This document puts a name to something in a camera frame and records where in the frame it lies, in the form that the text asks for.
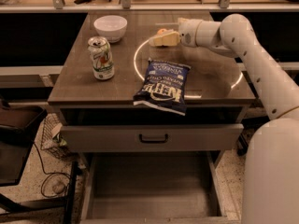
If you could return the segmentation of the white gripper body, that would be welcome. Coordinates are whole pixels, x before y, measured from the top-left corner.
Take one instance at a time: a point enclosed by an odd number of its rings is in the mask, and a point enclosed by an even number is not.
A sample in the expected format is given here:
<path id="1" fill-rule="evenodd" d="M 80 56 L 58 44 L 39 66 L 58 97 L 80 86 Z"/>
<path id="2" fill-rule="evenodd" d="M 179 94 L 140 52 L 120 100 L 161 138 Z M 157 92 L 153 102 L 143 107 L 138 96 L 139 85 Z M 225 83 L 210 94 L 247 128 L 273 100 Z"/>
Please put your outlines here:
<path id="1" fill-rule="evenodd" d="M 184 46 L 193 48 L 200 46 L 198 29 L 201 23 L 202 20 L 189 19 L 178 26 L 180 41 Z"/>

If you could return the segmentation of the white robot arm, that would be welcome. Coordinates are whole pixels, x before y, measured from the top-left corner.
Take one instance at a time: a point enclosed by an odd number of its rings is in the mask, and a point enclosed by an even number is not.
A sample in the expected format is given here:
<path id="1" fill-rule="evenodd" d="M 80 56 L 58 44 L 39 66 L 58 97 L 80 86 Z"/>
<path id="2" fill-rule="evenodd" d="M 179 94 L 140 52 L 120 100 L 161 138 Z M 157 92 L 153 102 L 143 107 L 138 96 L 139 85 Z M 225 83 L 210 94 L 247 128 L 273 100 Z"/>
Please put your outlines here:
<path id="1" fill-rule="evenodd" d="M 269 121 L 247 151 L 242 224 L 299 224 L 299 87 L 259 43 L 249 20 L 180 19 L 178 30 L 151 37 L 152 46 L 204 47 L 238 57 Z"/>

